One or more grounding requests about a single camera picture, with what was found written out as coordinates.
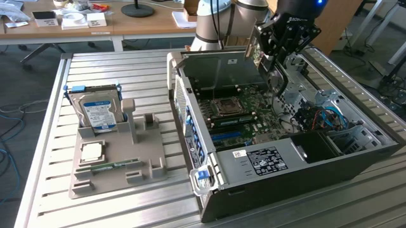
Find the gray floor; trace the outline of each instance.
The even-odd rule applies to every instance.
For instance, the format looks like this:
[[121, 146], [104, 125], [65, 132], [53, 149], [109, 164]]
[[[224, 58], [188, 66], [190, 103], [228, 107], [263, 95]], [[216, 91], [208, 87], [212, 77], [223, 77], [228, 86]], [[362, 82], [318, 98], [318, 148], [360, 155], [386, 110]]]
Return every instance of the gray floor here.
[[[351, 25], [348, 26], [350, 31], [355, 31], [363, 17], [365, 15], [354, 18]], [[387, 65], [386, 61], [395, 53], [405, 40], [405, 33], [397, 31], [394, 28], [387, 28], [374, 45], [375, 53], [366, 53], [363, 59], [379, 62], [387, 70], [391, 70], [393, 66]], [[151, 39], [149, 42], [147, 40], [137, 40], [136, 42], [128, 42], [128, 44], [136, 48], [128, 47], [125, 50], [137, 48], [182, 48], [186, 44], [190, 43], [191, 38]], [[112, 43], [108, 41], [99, 41], [95, 42], [95, 44], [97, 46], [96, 48], [88, 47], [87, 43], [61, 44], [61, 48], [71, 53], [104, 52], [113, 50]], [[37, 45], [28, 45], [29, 49], [35, 49], [36, 47]], [[32, 72], [24, 71], [19, 64], [20, 59], [27, 54], [28, 52], [19, 50], [16, 45], [8, 47], [5, 54], [0, 54], [0, 106], [24, 104], [35, 100], [49, 98], [55, 72], [59, 65], [60, 53], [53, 48], [49, 48], [35, 59], [32, 59], [29, 61], [29, 64], [33, 66]], [[342, 52], [332, 52], [330, 57], [344, 70], [351, 69], [352, 67], [362, 64], [359, 60], [346, 56]], [[399, 75], [403, 75], [405, 73], [406, 68], [403, 67]], [[352, 75], [359, 80], [365, 80], [371, 77], [377, 77], [378, 73], [371, 71], [369, 66], [365, 66], [352, 70], [350, 75]], [[403, 115], [401, 108], [397, 110], [397, 112], [399, 115]], [[20, 113], [15, 113], [9, 116], [19, 117], [20, 115]], [[1, 228], [13, 227], [15, 216], [20, 204], [19, 199], [24, 191], [24, 184], [28, 176], [43, 118], [44, 113], [27, 114], [24, 118], [25, 128], [23, 132], [7, 142], [8, 151], [15, 156], [17, 168], [21, 174], [21, 187], [17, 194], [13, 195], [12, 201], [5, 202], [3, 205], [0, 205]], [[13, 123], [13, 121], [0, 118], [0, 134], [7, 131]], [[4, 169], [4, 164], [4, 162], [0, 164], [0, 171]], [[7, 174], [0, 177], [0, 199], [4, 198], [7, 194], [13, 190], [15, 178], [16, 175], [12, 169], [9, 169]]]

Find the power supply label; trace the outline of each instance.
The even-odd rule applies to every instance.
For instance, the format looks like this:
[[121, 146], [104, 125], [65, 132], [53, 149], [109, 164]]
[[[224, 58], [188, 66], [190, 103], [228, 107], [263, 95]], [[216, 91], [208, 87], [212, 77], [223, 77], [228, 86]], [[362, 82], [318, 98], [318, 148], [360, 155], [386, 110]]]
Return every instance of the power supply label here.
[[247, 152], [255, 173], [262, 176], [287, 169], [287, 165], [275, 147]]
[[83, 106], [93, 128], [104, 130], [115, 127], [115, 115], [108, 110], [112, 107], [109, 101], [88, 102]]

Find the chair leg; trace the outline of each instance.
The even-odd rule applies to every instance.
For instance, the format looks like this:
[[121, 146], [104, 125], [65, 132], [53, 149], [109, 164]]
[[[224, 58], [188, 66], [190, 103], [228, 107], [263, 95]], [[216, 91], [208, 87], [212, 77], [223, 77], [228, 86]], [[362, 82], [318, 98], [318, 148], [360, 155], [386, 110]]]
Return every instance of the chair leg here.
[[55, 47], [56, 50], [60, 51], [60, 53], [65, 53], [65, 51], [63, 50], [63, 48], [57, 44], [52, 44], [52, 46]]
[[51, 47], [51, 44], [43, 44], [41, 46], [35, 49], [33, 52], [29, 53], [28, 56], [20, 61], [21, 64], [25, 64], [28, 60], [31, 60], [35, 56], [37, 56], [48, 47]]

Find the blue cable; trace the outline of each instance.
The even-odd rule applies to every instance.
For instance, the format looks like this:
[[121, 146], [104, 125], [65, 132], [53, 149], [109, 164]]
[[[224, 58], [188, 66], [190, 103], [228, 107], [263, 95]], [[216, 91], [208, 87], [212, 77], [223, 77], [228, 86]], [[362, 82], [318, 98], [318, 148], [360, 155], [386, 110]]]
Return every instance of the blue cable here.
[[8, 196], [0, 201], [0, 205], [5, 202], [7, 199], [9, 199], [13, 194], [19, 191], [20, 189], [20, 176], [19, 176], [19, 170], [17, 170], [17, 166], [15, 164], [15, 160], [13, 160], [13, 157], [9, 155], [9, 153], [5, 151], [5, 150], [1, 150], [0, 149], [0, 152], [4, 153], [5, 156], [8, 156], [8, 158], [11, 159], [12, 161], [12, 167], [13, 167], [13, 170], [15, 170], [15, 175], [17, 177], [17, 185], [15, 186], [15, 189], [13, 191], [8, 194]]
[[3, 139], [0, 142], [5, 142], [7, 140], [12, 139], [24, 129], [24, 121], [20, 119], [20, 118], [11, 118], [11, 117], [7, 117], [4, 115], [0, 114], [0, 117], [3, 117], [4, 119], [9, 119], [9, 120], [19, 120], [21, 122], [21, 127], [19, 129], [19, 131], [11, 136], [8, 137], [7, 139]]

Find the metal table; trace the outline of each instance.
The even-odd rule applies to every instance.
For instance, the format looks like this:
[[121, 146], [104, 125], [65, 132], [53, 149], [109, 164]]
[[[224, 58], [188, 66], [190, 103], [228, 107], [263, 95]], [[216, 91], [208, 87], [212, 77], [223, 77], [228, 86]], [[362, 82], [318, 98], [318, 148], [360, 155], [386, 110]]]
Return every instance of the metal table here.
[[[406, 223], [403, 148], [351, 181], [202, 224], [167, 99], [166, 55], [170, 51], [174, 49], [64, 56], [56, 74], [16, 228], [382, 228]], [[406, 137], [405, 122], [315, 50], [308, 52], [374, 113]], [[310, 72], [308, 76], [322, 89], [331, 88], [316, 72]], [[116, 81], [123, 85], [123, 97], [135, 99], [135, 116], [153, 112], [159, 117], [170, 178], [144, 186], [69, 199], [77, 117], [63, 98], [61, 87], [64, 84], [96, 86]]]

